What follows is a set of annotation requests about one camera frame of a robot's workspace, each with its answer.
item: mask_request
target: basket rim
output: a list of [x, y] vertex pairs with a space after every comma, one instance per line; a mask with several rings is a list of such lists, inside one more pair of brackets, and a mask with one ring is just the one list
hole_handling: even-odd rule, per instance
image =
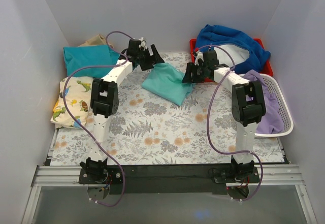
[[281, 89], [280, 89], [280, 86], [279, 86], [278, 82], [277, 82], [273, 77], [271, 77], [270, 75], [267, 75], [267, 74], [263, 74], [263, 73], [261, 73], [261, 76], [262, 76], [262, 77], [266, 77], [266, 78], [268, 78], [269, 80], [272, 80], [272, 82], [274, 82], [274, 84], [277, 86], [277, 88], [278, 88], [278, 90], [279, 90], [279, 94], [280, 94], [280, 96], [281, 96], [281, 98], [282, 98], [282, 101], [283, 101], [283, 104], [284, 104], [285, 110], [286, 110], [287, 113], [288, 113], [288, 119], [289, 119], [289, 121], [290, 121], [290, 128], [289, 128], [286, 132], [282, 132], [282, 133], [278, 133], [278, 134], [257, 134], [257, 133], [255, 133], [255, 137], [259, 137], [259, 138], [275, 138], [275, 137], [282, 137], [282, 136], [288, 135], [288, 134], [290, 134], [290, 133], [293, 131], [293, 129], [294, 129], [294, 121], [293, 121], [293, 119], [292, 119], [292, 117], [291, 117], [291, 114], [290, 114], [290, 111], [289, 111], [288, 105], [287, 105], [287, 103], [286, 103], [286, 101], [285, 101], [285, 99], [284, 99], [284, 96], [283, 96], [283, 93], [282, 93], [282, 91], [281, 91]]

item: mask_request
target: blue towel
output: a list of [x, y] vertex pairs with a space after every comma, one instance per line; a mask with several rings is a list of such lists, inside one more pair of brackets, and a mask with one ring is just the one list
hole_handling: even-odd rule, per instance
[[[220, 25], [210, 26], [206, 25], [199, 33], [196, 48], [204, 45], [222, 45], [233, 44], [249, 52], [249, 58], [243, 63], [236, 65], [235, 72], [237, 74], [244, 74], [250, 70], [260, 72], [270, 58], [269, 51], [265, 51], [258, 42], [253, 40], [247, 34]], [[203, 48], [201, 51], [207, 51], [208, 48]]]
[[142, 83], [142, 87], [166, 100], [181, 106], [192, 92], [193, 84], [182, 83], [184, 73], [168, 63], [158, 63]]
[[[87, 47], [64, 47], [64, 61], [66, 63], [68, 76], [75, 70], [85, 66], [115, 65], [119, 54], [112, 51], [107, 45]], [[77, 72], [74, 77], [102, 78], [112, 68], [90, 68]]]

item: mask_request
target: fabric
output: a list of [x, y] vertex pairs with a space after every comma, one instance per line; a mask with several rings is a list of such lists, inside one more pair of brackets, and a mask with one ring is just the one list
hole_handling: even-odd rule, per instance
[[[79, 45], [78, 47], [96, 46], [96, 45], [106, 45], [106, 40], [103, 35], [101, 34], [96, 35], [95, 37], [92, 37], [91, 39], [87, 40], [85, 43]], [[108, 45], [111, 48], [114, 48], [113, 45], [111, 45], [110, 43], [108, 43]]]
[[[60, 82], [60, 96], [53, 109], [51, 123], [58, 127], [80, 128], [68, 114], [63, 103], [63, 89], [66, 78]], [[86, 125], [88, 117], [88, 108], [90, 106], [92, 78], [90, 77], [72, 77], [66, 89], [66, 101], [72, 114], [82, 125]]]
[[244, 62], [236, 62], [238, 65], [236, 65], [234, 71], [237, 74], [244, 74], [250, 70], [260, 72], [271, 56], [269, 51], [265, 51], [258, 42], [247, 34], [221, 25], [210, 26], [207, 24], [198, 35], [196, 48], [200, 48], [204, 45], [224, 44], [235, 45], [249, 52], [249, 57]]
[[[249, 51], [236, 45], [227, 44], [220, 45], [220, 47], [229, 53], [236, 65], [245, 62], [249, 58]], [[233, 66], [232, 60], [223, 50], [216, 47], [214, 47], [214, 50], [217, 53], [220, 64], [226, 64], [230, 68]]]
[[263, 77], [256, 71], [251, 70], [243, 78], [249, 81], [258, 80], [262, 84], [266, 114], [258, 124], [256, 132], [258, 134], [277, 134], [284, 130], [284, 123], [279, 114], [279, 103], [274, 93], [270, 93]]
[[[68, 76], [75, 70], [85, 66], [115, 65], [119, 54], [112, 51], [107, 45], [88, 47], [64, 47], [64, 61]], [[90, 68], [77, 72], [74, 77], [102, 78], [112, 68]]]
[[193, 84], [182, 83], [183, 78], [184, 73], [176, 70], [169, 63], [158, 63], [154, 65], [153, 70], [142, 83], [142, 87], [181, 106], [193, 89]]
[[[185, 72], [186, 63], [190, 62], [188, 53], [161, 54], [161, 57], [181, 72]], [[122, 165], [230, 163], [230, 155], [216, 153], [207, 141], [207, 109], [216, 83], [195, 85], [179, 107], [141, 87], [149, 73], [137, 67], [122, 81], [118, 88], [119, 108], [103, 148]], [[86, 127], [93, 132], [91, 112]], [[231, 93], [223, 86], [213, 103], [210, 127], [215, 147], [235, 150]], [[78, 166], [94, 146], [83, 130], [60, 129], [55, 142], [52, 166]], [[255, 138], [253, 150], [264, 163], [284, 161], [277, 138]]]

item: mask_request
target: purple cloth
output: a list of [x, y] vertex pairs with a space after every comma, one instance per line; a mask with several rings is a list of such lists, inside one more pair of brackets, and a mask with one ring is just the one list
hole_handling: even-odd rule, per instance
[[266, 114], [262, 117], [261, 122], [258, 124], [256, 133], [258, 134], [277, 134], [284, 130], [284, 124], [279, 114], [279, 103], [274, 93], [270, 93], [267, 85], [264, 82], [262, 76], [254, 71], [250, 70], [243, 78], [249, 81], [258, 80], [262, 84]]

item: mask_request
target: glass surface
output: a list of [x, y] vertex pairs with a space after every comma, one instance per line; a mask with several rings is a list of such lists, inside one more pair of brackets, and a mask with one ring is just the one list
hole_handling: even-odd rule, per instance
[[109, 208], [88, 198], [86, 187], [43, 187], [34, 223], [307, 223], [295, 186], [262, 186], [244, 203], [209, 193], [128, 194]]

